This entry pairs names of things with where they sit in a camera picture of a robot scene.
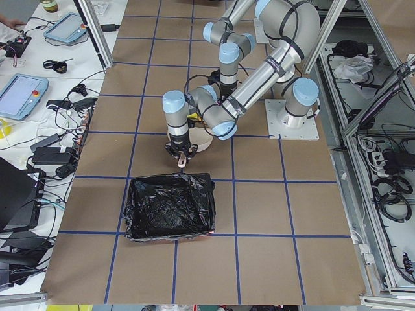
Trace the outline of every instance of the person's arm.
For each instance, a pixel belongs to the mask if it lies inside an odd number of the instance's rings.
[[[15,30],[17,25],[26,25],[24,21],[21,21],[19,19],[8,19],[6,16],[2,14],[0,14],[0,23]]]

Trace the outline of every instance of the tablet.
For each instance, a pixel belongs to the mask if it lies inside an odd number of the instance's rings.
[[[49,86],[46,78],[15,74],[0,92],[0,117],[21,120],[29,115]]]
[[[86,27],[84,26],[79,14],[68,13],[57,21],[50,29],[46,30],[43,35],[45,38],[70,44],[77,41],[85,35]]]

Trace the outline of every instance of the blue joint cap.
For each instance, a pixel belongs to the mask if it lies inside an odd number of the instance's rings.
[[[219,49],[219,61],[228,65],[229,63],[234,63],[238,60],[239,57],[239,47],[234,42],[224,43],[220,46]]]
[[[207,42],[211,42],[210,36],[212,33],[212,28],[213,28],[213,23],[211,21],[205,25],[205,28],[203,28],[203,38]]]
[[[248,40],[249,40],[249,43],[250,43],[250,45],[251,45],[251,52],[254,50],[254,48],[255,48],[255,46],[256,46],[256,42],[255,42],[255,38],[254,38],[254,36],[253,35],[251,35],[251,34],[249,34],[249,33],[246,33],[246,34],[243,34],[243,36],[246,36],[247,38],[248,38]]]
[[[236,133],[237,129],[238,125],[236,125],[234,121],[226,121],[216,125],[212,128],[212,131],[216,136],[220,136],[218,138],[221,141],[225,141],[226,139],[231,138]]]
[[[209,94],[212,95],[213,100],[217,100],[217,95],[216,95],[215,89],[212,86],[210,86],[209,84],[206,84],[204,86],[199,86],[199,87],[201,87],[202,89],[205,89],[206,91],[208,91]]]
[[[259,18],[264,8],[271,2],[271,0],[258,0],[257,6],[255,7],[255,16]]]
[[[165,113],[175,113],[181,110],[186,100],[181,91],[168,91],[163,95],[163,111]]]
[[[311,79],[299,78],[295,81],[292,92],[300,104],[312,106],[318,97],[318,86]]]

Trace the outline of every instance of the robotic arm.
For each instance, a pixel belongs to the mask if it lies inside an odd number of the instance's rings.
[[[214,136],[229,139],[237,131],[237,121],[274,84],[286,99],[278,117],[289,128],[299,128],[316,102],[318,87],[310,79],[294,76],[294,64],[311,51],[320,29],[320,18],[313,5],[304,0],[258,0],[256,16],[263,22],[273,51],[237,88],[238,63],[255,47],[250,34],[236,34],[233,27],[255,0],[235,0],[215,23],[204,28],[204,38],[219,46],[220,68],[209,84],[183,94],[169,91],[163,96],[163,110],[171,141],[165,146],[179,167],[196,154],[197,145],[189,139],[187,120],[191,111],[211,128]]]

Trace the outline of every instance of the white cloth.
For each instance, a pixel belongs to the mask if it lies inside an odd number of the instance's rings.
[[[19,36],[20,33],[6,25],[0,23],[0,42],[6,43],[8,40],[14,40],[15,37]],[[6,51],[0,50],[0,63],[5,60]]]
[[[358,83],[367,80],[368,73],[374,67],[374,61],[370,57],[356,56],[346,58],[344,62],[333,71],[337,79],[350,80]]]

